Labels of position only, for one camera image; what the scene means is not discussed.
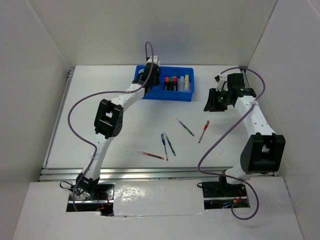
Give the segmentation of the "black orange highlighter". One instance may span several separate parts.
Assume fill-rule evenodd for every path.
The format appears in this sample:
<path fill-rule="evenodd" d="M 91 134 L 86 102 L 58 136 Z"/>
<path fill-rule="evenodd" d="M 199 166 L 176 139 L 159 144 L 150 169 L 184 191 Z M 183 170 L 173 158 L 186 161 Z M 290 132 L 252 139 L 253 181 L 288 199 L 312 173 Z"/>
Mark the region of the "black orange highlighter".
<path fill-rule="evenodd" d="M 165 77 L 164 78 L 164 91 L 168 91 L 170 89 L 170 78 L 169 77 Z"/>

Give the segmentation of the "black green highlighter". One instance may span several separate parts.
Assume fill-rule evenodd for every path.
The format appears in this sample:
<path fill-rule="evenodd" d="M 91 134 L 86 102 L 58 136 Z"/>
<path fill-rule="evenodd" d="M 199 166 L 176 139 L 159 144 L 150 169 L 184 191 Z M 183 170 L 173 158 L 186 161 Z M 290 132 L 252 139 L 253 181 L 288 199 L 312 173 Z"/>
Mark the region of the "black green highlighter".
<path fill-rule="evenodd" d="M 174 87 L 173 87 L 173 77 L 170 77 L 170 78 L 169 78 L 169 84 L 168 84 L 168 86 L 169 86 L 169 90 L 170 90 L 170 91 L 173 91 L 173 90 L 174 90 Z"/>

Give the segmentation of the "black pink highlighter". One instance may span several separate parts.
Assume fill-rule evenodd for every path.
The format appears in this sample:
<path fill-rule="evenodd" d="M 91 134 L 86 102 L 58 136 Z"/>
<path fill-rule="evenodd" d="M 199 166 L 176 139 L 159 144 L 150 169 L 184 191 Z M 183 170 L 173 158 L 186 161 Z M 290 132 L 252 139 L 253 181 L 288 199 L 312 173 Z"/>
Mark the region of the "black pink highlighter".
<path fill-rule="evenodd" d="M 173 77 L 173 91 L 178 91 L 178 78 L 176 76 Z"/>

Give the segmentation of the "light blue highlighter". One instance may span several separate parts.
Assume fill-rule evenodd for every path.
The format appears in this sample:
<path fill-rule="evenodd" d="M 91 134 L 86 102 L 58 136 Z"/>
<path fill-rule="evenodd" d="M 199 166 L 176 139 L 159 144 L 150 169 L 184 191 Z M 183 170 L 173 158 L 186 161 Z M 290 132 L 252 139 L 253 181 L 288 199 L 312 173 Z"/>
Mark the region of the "light blue highlighter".
<path fill-rule="evenodd" d="M 181 76 L 180 77 L 180 80 L 179 80 L 179 90 L 181 92 L 184 91 L 184 85 L 185 85 L 185 77 L 184 76 Z"/>

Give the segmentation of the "pale yellow highlighter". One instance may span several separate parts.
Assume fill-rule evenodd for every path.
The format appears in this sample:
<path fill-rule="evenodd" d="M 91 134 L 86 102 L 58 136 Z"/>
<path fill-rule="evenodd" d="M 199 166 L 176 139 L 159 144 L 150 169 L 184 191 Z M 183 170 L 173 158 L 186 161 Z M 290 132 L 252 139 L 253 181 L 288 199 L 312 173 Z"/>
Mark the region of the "pale yellow highlighter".
<path fill-rule="evenodd" d="M 184 76 L 184 87 L 183 87 L 183 89 L 184 89 L 185 92 L 189 91 L 189 78 L 190 78 L 190 76 L 188 74 L 186 74 Z"/>

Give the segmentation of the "purple gel pen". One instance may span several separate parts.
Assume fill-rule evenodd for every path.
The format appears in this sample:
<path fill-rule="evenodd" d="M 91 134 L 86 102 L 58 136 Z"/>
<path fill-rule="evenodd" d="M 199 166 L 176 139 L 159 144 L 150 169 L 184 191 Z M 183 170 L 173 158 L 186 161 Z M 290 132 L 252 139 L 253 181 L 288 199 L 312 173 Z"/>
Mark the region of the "purple gel pen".
<path fill-rule="evenodd" d="M 179 118 L 176 118 L 176 120 L 191 136 L 195 136 L 194 133 Z"/>

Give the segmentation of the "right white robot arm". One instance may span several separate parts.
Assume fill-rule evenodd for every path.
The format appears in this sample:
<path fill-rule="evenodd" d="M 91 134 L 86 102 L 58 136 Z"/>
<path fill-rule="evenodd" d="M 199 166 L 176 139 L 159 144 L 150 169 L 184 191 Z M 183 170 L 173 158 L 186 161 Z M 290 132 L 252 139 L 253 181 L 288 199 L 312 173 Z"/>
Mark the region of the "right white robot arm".
<path fill-rule="evenodd" d="M 215 80 L 217 87 L 209 90 L 204 111 L 224 112 L 233 106 L 248 135 L 239 163 L 224 171 L 218 184 L 220 194 L 230 196 L 236 185 L 255 176 L 277 172 L 286 140 L 268 124 L 258 104 L 259 96 L 253 88 L 245 86 L 242 73 L 231 73 L 226 77 L 218 75 Z"/>

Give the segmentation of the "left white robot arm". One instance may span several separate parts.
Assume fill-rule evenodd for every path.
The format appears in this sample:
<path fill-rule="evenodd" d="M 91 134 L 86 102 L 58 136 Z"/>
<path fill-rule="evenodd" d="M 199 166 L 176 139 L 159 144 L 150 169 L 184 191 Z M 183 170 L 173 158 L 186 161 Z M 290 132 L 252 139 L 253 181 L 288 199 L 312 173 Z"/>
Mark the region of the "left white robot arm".
<path fill-rule="evenodd" d="M 107 150 L 123 127 L 123 115 L 135 102 L 142 99 L 153 87 L 160 85 L 160 68 L 157 56 L 148 58 L 143 72 L 132 81 L 129 88 L 120 91 L 120 95 L 111 100 L 100 101 L 94 119 L 94 142 L 77 136 L 94 147 L 90 162 L 76 178 L 73 194 L 81 193 L 86 199 L 92 200 L 99 193 L 98 182 L 102 163 Z"/>

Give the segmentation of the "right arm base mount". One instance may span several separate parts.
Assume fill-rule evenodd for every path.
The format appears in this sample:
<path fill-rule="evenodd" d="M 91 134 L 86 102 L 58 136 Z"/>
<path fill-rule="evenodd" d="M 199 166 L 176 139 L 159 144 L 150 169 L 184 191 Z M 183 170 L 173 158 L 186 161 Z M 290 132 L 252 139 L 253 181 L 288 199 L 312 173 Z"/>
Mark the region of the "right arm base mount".
<path fill-rule="evenodd" d="M 205 181 L 196 185 L 202 190 L 205 210 L 248 208 L 250 206 L 244 184 L 228 184 L 227 181 Z"/>

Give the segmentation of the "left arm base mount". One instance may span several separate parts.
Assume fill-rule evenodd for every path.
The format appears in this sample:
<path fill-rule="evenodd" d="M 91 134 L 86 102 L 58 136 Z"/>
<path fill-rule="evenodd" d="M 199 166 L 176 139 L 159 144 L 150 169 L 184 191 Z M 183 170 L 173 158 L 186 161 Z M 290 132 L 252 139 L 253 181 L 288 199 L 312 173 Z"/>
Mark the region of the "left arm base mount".
<path fill-rule="evenodd" d="M 99 184 L 93 194 L 77 189 L 73 197 L 73 185 L 61 181 L 59 187 L 69 191 L 67 212 L 99 212 L 102 216 L 114 215 L 114 184 Z"/>

